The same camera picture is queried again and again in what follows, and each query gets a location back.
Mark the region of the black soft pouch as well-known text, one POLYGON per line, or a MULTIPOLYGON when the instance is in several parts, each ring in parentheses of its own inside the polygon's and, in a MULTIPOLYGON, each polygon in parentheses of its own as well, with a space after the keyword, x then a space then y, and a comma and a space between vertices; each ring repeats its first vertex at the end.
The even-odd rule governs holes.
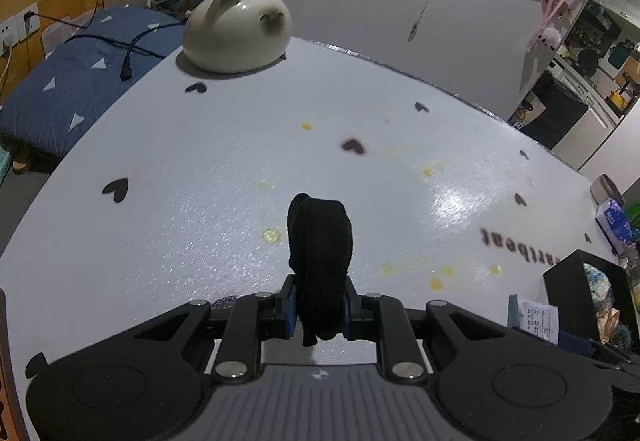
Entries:
POLYGON ((344 205, 296 195, 288 207, 288 247, 303 345, 312 347, 341 334, 344 326, 344 290, 354 251, 344 205))

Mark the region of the blue white knitted pouch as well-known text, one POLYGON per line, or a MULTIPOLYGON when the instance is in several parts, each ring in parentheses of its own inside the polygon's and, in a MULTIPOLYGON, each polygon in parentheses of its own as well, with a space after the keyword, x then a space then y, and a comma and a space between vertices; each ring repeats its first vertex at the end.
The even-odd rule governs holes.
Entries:
POLYGON ((613 306, 612 284, 601 270, 589 263, 584 263, 584 272, 587 279, 594 312, 599 315, 604 309, 613 306))

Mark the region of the navy triangle-pattern cushion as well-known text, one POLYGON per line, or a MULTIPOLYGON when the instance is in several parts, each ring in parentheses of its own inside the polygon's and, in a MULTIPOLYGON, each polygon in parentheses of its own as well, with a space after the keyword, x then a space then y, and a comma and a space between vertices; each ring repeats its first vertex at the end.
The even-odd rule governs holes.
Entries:
POLYGON ((178 48, 183 24, 148 8, 110 8, 58 45, 1 109, 1 136, 64 157, 129 88, 178 48))

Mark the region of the peach satin bow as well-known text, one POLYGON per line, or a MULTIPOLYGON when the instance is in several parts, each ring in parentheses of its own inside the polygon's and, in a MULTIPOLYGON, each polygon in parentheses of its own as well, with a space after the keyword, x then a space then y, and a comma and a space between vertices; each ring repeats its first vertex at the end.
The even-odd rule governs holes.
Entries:
POLYGON ((615 308, 604 309, 597 316, 597 325, 601 343, 608 343, 620 325, 620 311, 615 308))

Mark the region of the wall power socket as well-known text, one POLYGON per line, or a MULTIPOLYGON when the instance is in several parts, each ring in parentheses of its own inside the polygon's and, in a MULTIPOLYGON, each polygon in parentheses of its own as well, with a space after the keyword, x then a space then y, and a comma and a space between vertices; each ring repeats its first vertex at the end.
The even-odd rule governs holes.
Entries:
POLYGON ((29 5, 23 11, 2 19, 0 24, 1 51, 12 48, 18 42, 34 34, 40 29, 39 8, 37 3, 29 5))

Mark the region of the white plush sheep toy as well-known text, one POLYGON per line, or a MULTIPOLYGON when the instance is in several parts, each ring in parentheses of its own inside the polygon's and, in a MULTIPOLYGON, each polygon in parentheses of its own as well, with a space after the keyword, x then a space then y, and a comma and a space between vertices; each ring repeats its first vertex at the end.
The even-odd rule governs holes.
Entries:
POLYGON ((543 48, 555 52, 559 49, 561 43, 562 34, 559 29, 556 29, 555 26, 549 25, 545 26, 538 32, 533 41, 533 46, 542 46, 543 48))

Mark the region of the blue tissue pack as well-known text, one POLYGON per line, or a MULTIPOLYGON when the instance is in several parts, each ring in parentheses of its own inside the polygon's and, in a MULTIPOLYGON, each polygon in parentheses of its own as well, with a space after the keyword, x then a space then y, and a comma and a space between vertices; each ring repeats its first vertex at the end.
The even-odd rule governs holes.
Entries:
POLYGON ((601 202, 597 209, 596 221, 618 255, 634 242, 634 231, 624 210, 615 199, 601 202))

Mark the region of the small white sachet packet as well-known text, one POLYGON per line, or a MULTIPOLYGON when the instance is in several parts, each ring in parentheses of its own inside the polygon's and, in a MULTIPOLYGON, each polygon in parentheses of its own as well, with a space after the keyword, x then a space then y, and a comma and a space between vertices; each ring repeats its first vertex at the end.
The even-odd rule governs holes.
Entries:
POLYGON ((510 295, 506 323, 510 328, 521 329, 548 343, 558 343, 560 321, 558 308, 554 305, 543 305, 510 295))

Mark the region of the black trash bin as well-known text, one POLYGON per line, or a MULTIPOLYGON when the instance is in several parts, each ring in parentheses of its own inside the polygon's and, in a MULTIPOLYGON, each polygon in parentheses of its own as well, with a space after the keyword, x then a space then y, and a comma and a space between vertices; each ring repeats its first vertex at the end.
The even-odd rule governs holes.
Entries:
POLYGON ((538 79, 533 94, 544 110, 532 122, 526 123, 521 132, 545 148, 552 149, 578 123, 588 106, 549 71, 545 71, 538 79))

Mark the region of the round metal tin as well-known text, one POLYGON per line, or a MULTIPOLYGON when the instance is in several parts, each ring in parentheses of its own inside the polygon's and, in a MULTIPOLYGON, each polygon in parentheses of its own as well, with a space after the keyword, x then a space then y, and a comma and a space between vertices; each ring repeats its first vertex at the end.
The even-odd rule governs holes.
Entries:
POLYGON ((597 206, 609 200, 614 200, 620 207, 625 204, 620 190, 606 174, 601 174, 594 179, 590 186, 590 194, 597 206))

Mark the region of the cream cat-shaped ceramic pot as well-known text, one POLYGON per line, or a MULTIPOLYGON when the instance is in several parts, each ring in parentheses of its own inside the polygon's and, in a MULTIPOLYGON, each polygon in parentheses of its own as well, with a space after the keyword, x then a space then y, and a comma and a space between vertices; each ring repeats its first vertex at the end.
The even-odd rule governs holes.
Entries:
POLYGON ((204 0, 186 20, 182 50, 205 71, 242 74, 280 60, 292 33, 284 0, 204 0))

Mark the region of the black storage box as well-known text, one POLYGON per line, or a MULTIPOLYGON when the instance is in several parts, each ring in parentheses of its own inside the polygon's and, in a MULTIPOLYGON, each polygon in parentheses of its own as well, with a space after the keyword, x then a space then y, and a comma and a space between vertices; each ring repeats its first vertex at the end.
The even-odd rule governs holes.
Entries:
POLYGON ((613 308, 620 312, 620 323, 630 332, 632 352, 639 352, 639 324, 634 299, 624 270, 614 263, 575 250, 542 276, 550 305, 558 308, 560 329, 573 336, 598 340, 597 308, 591 296, 585 265, 590 265, 608 279, 613 308))

